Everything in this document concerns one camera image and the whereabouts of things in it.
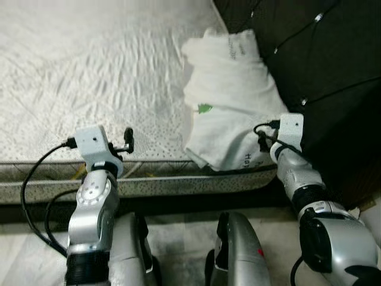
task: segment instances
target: black fabric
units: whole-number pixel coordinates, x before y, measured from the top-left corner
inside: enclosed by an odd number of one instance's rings
[[[380,3],[229,0],[221,15],[231,33],[254,29],[283,102],[304,115],[303,152],[331,188],[381,154]]]

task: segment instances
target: floor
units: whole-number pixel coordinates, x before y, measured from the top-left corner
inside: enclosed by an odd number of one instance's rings
[[[239,210],[254,227],[264,250],[272,286],[290,285],[300,256],[298,224],[289,208]],[[163,286],[202,286],[204,263],[214,247],[219,212],[148,217],[149,243],[160,261]],[[56,236],[64,242],[67,234]],[[24,224],[0,225],[1,285],[64,285],[65,259],[28,232]],[[302,264],[297,285],[328,286]]]

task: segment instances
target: white bracket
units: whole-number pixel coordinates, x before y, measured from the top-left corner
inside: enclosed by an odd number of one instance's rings
[[[118,177],[123,173],[123,162],[111,154],[108,140],[102,125],[78,129],[75,136],[79,153],[86,162],[86,170],[96,163],[110,162],[117,166]]]
[[[280,116],[280,128],[277,138],[302,151],[300,143],[303,137],[303,120],[303,115],[299,113],[282,114]],[[275,142],[271,147],[270,156],[275,163],[277,163],[275,152],[281,146],[280,143]]]

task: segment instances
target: green logo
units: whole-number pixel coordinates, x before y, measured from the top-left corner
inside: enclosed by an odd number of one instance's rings
[[[199,104],[198,105],[198,114],[209,112],[212,110],[212,108],[213,108],[213,106],[209,105],[209,104]]]

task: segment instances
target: cable connector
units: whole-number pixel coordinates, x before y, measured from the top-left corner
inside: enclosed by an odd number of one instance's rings
[[[64,146],[69,147],[70,149],[75,149],[77,148],[77,142],[74,137],[69,137],[64,143]]]
[[[268,126],[272,129],[279,129],[280,128],[280,120],[272,120],[268,123]]]
[[[261,126],[267,126],[267,127],[270,127],[272,129],[279,129],[280,128],[280,120],[272,120],[270,122],[267,122],[267,123],[261,123],[261,124],[258,124],[256,125],[256,127],[254,128],[254,133],[258,135],[258,144],[260,145],[260,152],[263,152],[263,153],[269,153],[270,152],[270,147],[267,145],[267,142],[266,142],[266,139],[268,138],[268,136],[266,135],[266,133],[264,131],[257,131],[257,129]]]

